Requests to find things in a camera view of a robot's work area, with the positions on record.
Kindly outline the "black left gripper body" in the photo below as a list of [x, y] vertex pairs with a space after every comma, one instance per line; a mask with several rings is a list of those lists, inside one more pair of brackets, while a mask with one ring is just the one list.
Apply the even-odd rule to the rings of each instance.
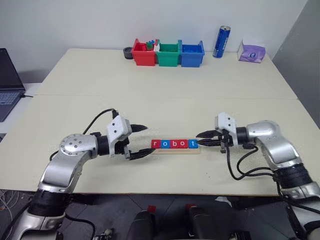
[[129, 160], [131, 157], [130, 150], [128, 145], [130, 144], [129, 136], [132, 134], [132, 127], [130, 123], [126, 124], [124, 128], [124, 132], [120, 134], [117, 138], [117, 142], [115, 144], [115, 154], [124, 155], [125, 159]]

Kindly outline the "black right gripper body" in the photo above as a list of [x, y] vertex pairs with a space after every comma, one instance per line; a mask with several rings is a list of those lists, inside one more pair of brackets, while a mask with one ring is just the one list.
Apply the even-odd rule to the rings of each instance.
[[220, 133], [218, 135], [218, 140], [216, 141], [216, 147], [220, 147], [220, 152], [222, 154], [227, 153], [227, 149], [229, 146], [233, 146], [233, 137], [230, 135], [230, 132], [226, 129], [215, 129], [217, 132]]

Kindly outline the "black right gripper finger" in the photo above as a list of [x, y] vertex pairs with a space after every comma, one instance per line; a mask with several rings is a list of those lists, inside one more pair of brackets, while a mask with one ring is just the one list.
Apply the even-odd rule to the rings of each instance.
[[216, 130], [207, 130], [196, 135], [197, 138], [214, 138], [217, 136]]
[[221, 141], [219, 139], [200, 139], [198, 144], [206, 147], [218, 147], [221, 146]]

